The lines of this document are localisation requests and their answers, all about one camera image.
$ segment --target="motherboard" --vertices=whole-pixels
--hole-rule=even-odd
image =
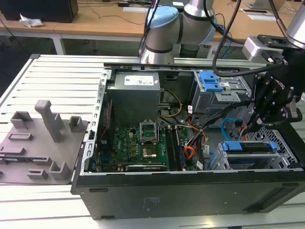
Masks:
[[[111,172],[194,170],[187,161],[184,144],[188,141],[185,128],[117,127],[111,150],[99,152],[96,169]]]

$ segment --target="wooden desk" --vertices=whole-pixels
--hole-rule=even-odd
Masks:
[[[248,7],[244,4],[245,2],[251,2],[250,0],[243,0],[240,5],[241,9],[247,9]],[[301,6],[300,2],[289,2],[289,5],[298,10]],[[226,25],[229,23],[230,18],[233,14],[234,8],[236,6],[235,2],[231,0],[215,0],[214,9],[215,13],[222,13],[225,17]],[[279,16],[283,20],[285,26],[288,28],[291,21],[293,20],[295,13],[290,12],[288,9],[282,7],[278,11]],[[272,35],[272,36],[283,36],[279,27],[275,21],[258,21],[252,20],[248,15],[249,13],[244,13],[243,11],[238,11],[237,16],[232,24],[230,32],[232,36],[240,41],[245,41],[249,36],[257,36],[260,34]],[[218,22],[223,24],[223,19],[220,15],[217,16]],[[221,34],[216,33],[213,41],[220,41]]]
[[[79,13],[73,23],[44,22],[44,26],[28,28],[24,27],[18,21],[5,20],[3,15],[1,15],[1,18],[15,36],[52,38],[57,54],[65,54],[62,39],[137,42],[142,37],[146,13],[124,12],[122,7],[111,5],[111,3],[116,3],[117,1],[111,1],[109,3],[110,5],[104,5],[102,7],[97,7],[96,5],[88,7],[87,0],[78,1],[81,3]],[[243,0],[241,8],[246,8],[244,5],[246,1],[248,0]],[[301,6],[300,2],[289,2],[289,4],[296,9]],[[214,0],[213,7],[216,13],[222,13],[224,15],[227,25],[233,14],[235,5],[236,3],[231,2],[231,0]],[[115,15],[129,20],[132,23],[119,17],[108,17]],[[295,13],[290,12],[286,8],[281,8],[279,15],[286,27],[288,27]],[[217,16],[217,19],[220,24],[223,24],[223,19],[220,15]],[[233,38],[240,41],[245,41],[248,36],[257,36],[259,34],[282,36],[275,21],[255,21],[250,19],[248,14],[242,11],[237,13],[230,32]],[[10,35],[2,24],[0,24],[0,35]],[[221,35],[216,33],[212,42],[210,42],[212,48],[218,46],[220,39]]]

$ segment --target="chip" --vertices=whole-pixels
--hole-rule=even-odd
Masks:
[[[142,146],[143,157],[157,157],[157,145],[143,145]]]

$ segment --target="metal workbench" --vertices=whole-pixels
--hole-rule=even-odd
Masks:
[[[0,141],[12,127],[10,118],[15,111],[29,111],[31,117],[39,117],[34,105],[41,98],[49,99],[53,112],[59,112],[62,119],[80,115],[83,120],[90,122],[104,62],[137,63],[138,59],[55,55],[41,55],[38,59],[29,59],[0,98]],[[211,61],[200,59],[176,59],[175,62],[211,65]],[[251,68],[260,66],[234,60],[220,60],[218,64]],[[301,101],[300,105],[305,106],[305,102]],[[297,131],[302,135],[304,124],[295,126],[298,126]],[[294,197],[267,214],[94,221],[80,196],[73,196],[70,189],[71,185],[0,184],[0,228],[305,228],[305,194]]]

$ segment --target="green circuit board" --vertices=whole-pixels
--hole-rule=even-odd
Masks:
[[[143,133],[151,136],[151,131]],[[116,164],[161,164],[168,167],[168,156],[165,129],[159,129],[159,142],[156,145],[156,157],[144,157],[143,145],[140,142],[139,128],[117,128],[114,134],[113,153],[110,163]]]
[[[163,165],[166,166],[166,170],[170,171],[169,155],[173,152],[168,152],[166,142],[166,128],[159,128],[158,131],[158,142],[150,146],[154,147],[153,152],[150,155],[146,155],[145,149],[147,145],[141,144],[140,141],[140,128],[127,128],[119,127],[115,129],[113,149],[110,153],[109,162],[102,163],[102,157],[98,159],[98,166],[103,171],[117,172],[127,165]],[[187,131],[184,128],[178,130],[179,142],[184,149],[184,144],[188,141]],[[144,128],[142,136],[153,137],[153,129]],[[186,162],[186,170],[193,170],[193,162]]]

